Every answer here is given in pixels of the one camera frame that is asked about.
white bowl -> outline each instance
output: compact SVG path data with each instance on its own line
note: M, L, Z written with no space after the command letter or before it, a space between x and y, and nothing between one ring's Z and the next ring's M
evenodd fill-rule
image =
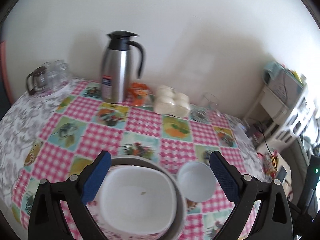
M137 166L115 169L99 191L104 228L123 240L158 239L175 218L176 192L160 171Z
M188 162L178 171L177 181L188 200L203 202L216 190L217 179L210 167L201 162Z

tablecloth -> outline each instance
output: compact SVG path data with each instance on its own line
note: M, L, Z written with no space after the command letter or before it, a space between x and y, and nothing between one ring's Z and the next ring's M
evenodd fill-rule
M239 119L211 112L199 123L192 116L180 119L130 105L101 101L99 84L80 79L57 94L24 94L15 103L0 122L0 196L24 228L39 180L79 174L101 150L148 158L172 174L189 161L206 163L208 153L219 150L242 174L265 180L253 145L235 133ZM218 185L210 200L189 209L180 239L212 239L233 206ZM62 207L74 238L81 239L66 203ZM255 214L253 209L241 237Z

white cup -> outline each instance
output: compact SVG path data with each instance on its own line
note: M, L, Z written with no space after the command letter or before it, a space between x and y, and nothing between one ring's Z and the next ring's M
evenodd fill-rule
M174 116L184 118L190 114L190 104L182 99L175 100Z
M174 95L174 100L183 100L186 101L187 103L189 102L189 97L183 93L176 93Z
M172 114L175 111L175 102L171 97L157 97L153 104L153 111L157 114Z
M167 97L174 97L174 93L172 88L169 88L167 86L160 86L156 91L156 97L160 96L167 96Z

floral print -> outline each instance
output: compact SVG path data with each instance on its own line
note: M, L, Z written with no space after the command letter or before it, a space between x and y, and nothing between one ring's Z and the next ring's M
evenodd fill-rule
M82 79L73 79L56 93L38 97L25 92L0 121L0 198L11 208L14 184L25 158L52 113Z
M237 124L242 123L242 121L234 116L230 116L227 114L226 117L236 137L236 141L243 158L243 164L248 174L256 177L260 181L268 182L268 178L262 170L261 160L258 158L257 151L254 148L253 144L251 142L244 141L241 136L238 136L234 131Z

black jug lid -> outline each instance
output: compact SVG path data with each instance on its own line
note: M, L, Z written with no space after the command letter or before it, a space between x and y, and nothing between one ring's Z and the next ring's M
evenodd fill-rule
M113 50L128 50L129 45L127 44L131 36L139 36L135 33L126 31L115 31L108 34L111 38L108 48Z
M138 34L131 33L131 32L126 32L126 31L115 31L112 32L108 35L110 38L122 38L122 39L127 39L130 38L131 36L139 36Z

